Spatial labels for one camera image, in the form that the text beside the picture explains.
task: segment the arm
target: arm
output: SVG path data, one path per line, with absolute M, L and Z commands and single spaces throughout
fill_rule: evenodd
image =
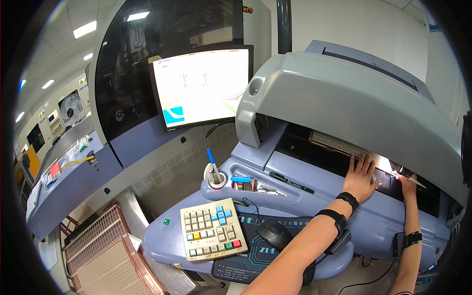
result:
M 400 176 L 403 189 L 403 198 L 405 200 L 405 235 L 421 232 L 420 217 L 418 216 L 418 205 L 416 204 L 416 184 L 409 181 L 404 176 Z M 421 241 L 411 245 L 403 250 L 398 266 L 398 275 L 393 283 L 389 295 L 400 292 L 410 292 L 413 294 L 420 268 L 421 260 Z
M 364 158 L 362 155 L 354 169 L 354 157 L 351 157 L 344 182 L 343 192 L 352 194 L 359 203 L 370 197 L 379 185 L 379 181 L 371 185 L 375 162 L 370 165 L 370 161 L 370 156 Z M 343 214 L 346 219 L 352 214 L 351 205 L 340 199 L 334 200 L 326 209 Z M 302 286 L 303 271 L 336 238 L 334 223 L 331 217 L 325 215 L 314 217 L 242 294 L 298 294 Z

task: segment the green key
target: green key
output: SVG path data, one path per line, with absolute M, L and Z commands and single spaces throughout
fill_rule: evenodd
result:
M 234 248 L 234 247 L 233 247 L 233 243 L 232 243 L 232 242 L 227 242 L 227 243 L 225 243 L 225 248 L 226 248 L 226 250 L 231 250 L 231 249 L 233 249 L 233 248 Z

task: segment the yellow cable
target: yellow cable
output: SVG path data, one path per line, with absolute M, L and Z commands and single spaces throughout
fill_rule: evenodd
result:
M 76 164 L 76 163 L 80 163 L 80 162 L 83 162 L 83 161 L 88 161 L 88 160 L 93 159 L 94 157 L 95 157 L 95 156 L 92 155 L 92 156 L 90 156 L 90 157 L 83 158 L 83 159 L 80 159 L 80 160 L 75 160 L 75 161 L 67 162 L 66 164 L 64 164 L 64 166 L 62 166 L 62 168 L 60 169 L 60 171 L 62 172 L 62 170 L 64 169 L 64 167 L 67 166 L 67 165 Z

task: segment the black strap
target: black strap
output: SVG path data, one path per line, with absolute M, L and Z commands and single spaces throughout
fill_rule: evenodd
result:
M 405 237 L 403 240 L 403 249 L 411 245 L 417 244 L 419 241 L 423 240 L 423 235 L 419 231 L 415 231 Z
M 323 209 L 320 212 L 318 212 L 316 216 L 318 215 L 326 215 L 334 219 L 334 225 L 337 228 L 337 237 L 336 239 L 340 238 L 341 235 L 343 234 L 344 228 L 346 227 L 346 217 L 343 214 L 339 214 L 334 210 L 330 209 Z
M 351 204 L 351 206 L 353 208 L 353 213 L 359 207 L 359 202 L 350 193 L 346 193 L 346 192 L 340 193 L 336 197 L 336 199 L 341 199 L 341 200 L 344 200 L 344 201 L 348 202 L 349 204 Z

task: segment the zhe logo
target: zhe logo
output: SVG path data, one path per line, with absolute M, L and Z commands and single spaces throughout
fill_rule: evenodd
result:
M 277 253 L 277 250 L 275 250 L 274 248 L 261 247 L 261 249 L 259 250 L 259 253 L 276 254 L 276 253 Z

